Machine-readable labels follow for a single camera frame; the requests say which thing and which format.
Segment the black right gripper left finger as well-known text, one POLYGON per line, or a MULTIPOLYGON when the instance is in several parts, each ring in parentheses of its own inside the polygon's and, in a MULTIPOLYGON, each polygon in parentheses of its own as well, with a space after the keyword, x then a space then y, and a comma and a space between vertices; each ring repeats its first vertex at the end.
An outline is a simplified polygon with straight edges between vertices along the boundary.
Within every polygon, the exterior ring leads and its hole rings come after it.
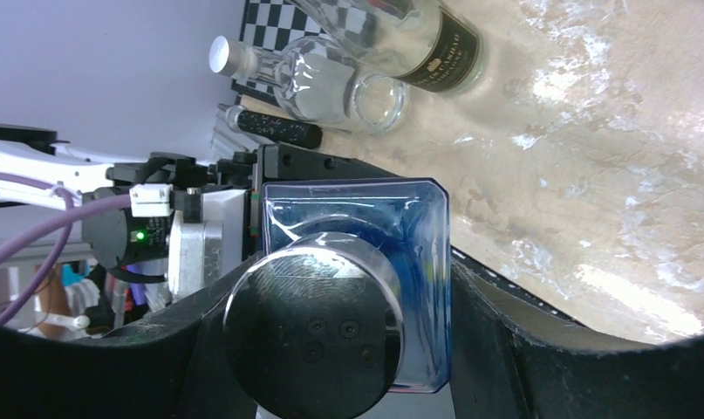
POLYGON ((44 340, 0 327, 0 418, 251 418, 224 360, 215 284, 100 339, 44 340))

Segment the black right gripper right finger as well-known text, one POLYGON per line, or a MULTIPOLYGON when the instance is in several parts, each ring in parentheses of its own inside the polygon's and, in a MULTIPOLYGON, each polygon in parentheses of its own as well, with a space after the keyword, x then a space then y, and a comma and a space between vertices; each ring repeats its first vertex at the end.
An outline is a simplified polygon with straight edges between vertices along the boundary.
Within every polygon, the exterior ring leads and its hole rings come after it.
POLYGON ((704 335, 653 346, 554 318, 452 276, 459 418, 704 418, 704 335))

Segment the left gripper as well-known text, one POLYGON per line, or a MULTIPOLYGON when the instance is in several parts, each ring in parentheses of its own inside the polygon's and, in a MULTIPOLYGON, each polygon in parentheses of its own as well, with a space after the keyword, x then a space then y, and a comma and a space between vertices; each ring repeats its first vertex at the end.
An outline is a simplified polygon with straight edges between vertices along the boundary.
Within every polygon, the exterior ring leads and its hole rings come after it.
POLYGON ((259 189, 266 182, 378 179, 395 174, 370 163, 326 155, 286 144, 262 145, 235 152, 212 164, 212 180, 239 189, 259 189))

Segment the blue square glass bottle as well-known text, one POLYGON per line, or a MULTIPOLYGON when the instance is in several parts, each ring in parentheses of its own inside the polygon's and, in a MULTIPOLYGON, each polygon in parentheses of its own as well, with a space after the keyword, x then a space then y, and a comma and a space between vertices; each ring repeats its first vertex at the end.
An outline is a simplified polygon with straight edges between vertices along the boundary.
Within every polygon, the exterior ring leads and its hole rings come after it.
POLYGON ((430 178, 264 185, 263 256, 223 314, 230 370, 281 418, 433 394, 452 364, 449 197, 430 178))

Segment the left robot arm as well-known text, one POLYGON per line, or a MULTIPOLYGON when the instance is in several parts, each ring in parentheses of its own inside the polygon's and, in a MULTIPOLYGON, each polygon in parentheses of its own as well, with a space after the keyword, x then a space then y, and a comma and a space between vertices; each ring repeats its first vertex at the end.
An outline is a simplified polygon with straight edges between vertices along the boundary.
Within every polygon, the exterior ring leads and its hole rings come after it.
POLYGON ((172 303, 101 339, 44 340, 0 326, 0 418, 251 418, 256 404, 231 376, 217 307, 256 252, 266 183, 340 196, 398 176, 355 159, 288 144, 200 162, 72 150, 52 131, 0 126, 0 201, 65 210, 126 196, 141 168, 167 185, 172 209, 136 217, 98 207, 82 241, 128 284, 167 284, 172 303))

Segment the clear round bottle white cap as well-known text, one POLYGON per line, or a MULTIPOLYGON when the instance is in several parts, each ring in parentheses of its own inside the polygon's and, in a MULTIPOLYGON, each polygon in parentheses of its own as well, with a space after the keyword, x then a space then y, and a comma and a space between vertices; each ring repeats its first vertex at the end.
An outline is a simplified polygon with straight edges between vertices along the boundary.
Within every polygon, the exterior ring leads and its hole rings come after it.
POLYGON ((405 83, 364 67, 318 36, 296 39, 281 52, 218 36, 208 63, 214 73, 270 86, 289 116, 321 127, 383 134, 395 129, 407 110, 405 83))

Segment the clear wine bottle dark label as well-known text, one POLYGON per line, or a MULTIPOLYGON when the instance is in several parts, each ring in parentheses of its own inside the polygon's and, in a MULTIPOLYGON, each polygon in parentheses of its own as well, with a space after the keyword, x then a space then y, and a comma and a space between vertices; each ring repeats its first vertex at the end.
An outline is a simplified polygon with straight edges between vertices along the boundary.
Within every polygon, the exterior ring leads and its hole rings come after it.
POLYGON ((430 93, 458 93, 485 60, 480 32, 441 1, 293 4, 363 65, 430 93))

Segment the black speckled microphone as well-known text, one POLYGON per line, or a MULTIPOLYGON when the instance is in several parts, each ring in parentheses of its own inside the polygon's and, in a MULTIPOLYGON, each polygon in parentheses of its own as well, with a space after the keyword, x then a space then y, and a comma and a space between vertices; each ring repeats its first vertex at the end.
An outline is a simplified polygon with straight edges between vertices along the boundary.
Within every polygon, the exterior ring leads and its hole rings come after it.
POLYGON ((322 143, 323 131, 313 124, 250 111, 240 105, 228 106, 223 114, 232 130, 256 138, 307 149, 317 149, 322 143))

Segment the black white checkerboard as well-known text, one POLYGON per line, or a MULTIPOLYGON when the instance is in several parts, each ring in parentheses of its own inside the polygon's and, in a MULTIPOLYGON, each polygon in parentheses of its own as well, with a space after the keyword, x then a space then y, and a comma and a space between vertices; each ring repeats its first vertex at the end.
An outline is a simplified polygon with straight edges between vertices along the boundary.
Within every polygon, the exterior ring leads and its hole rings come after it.
POLYGON ((329 37, 294 4, 282 0, 246 0, 239 41, 270 52, 311 36, 329 37))

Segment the black table front rail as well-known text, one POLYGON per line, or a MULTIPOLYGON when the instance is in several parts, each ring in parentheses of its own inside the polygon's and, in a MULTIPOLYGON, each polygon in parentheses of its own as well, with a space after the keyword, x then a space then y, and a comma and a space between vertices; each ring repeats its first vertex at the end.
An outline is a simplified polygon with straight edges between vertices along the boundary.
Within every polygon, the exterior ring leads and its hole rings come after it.
POLYGON ((491 269, 484 263, 472 258, 461 249, 452 246, 451 252, 453 258, 464 266, 464 270, 466 272, 477 276, 483 283, 496 290, 499 296, 508 297, 514 301, 534 307, 542 313, 546 313, 572 325, 584 326, 583 323, 577 321, 563 311, 560 311, 555 306, 547 303, 545 300, 540 299, 533 292, 529 292, 513 282, 511 279, 504 277, 502 274, 498 273, 497 270, 491 269))

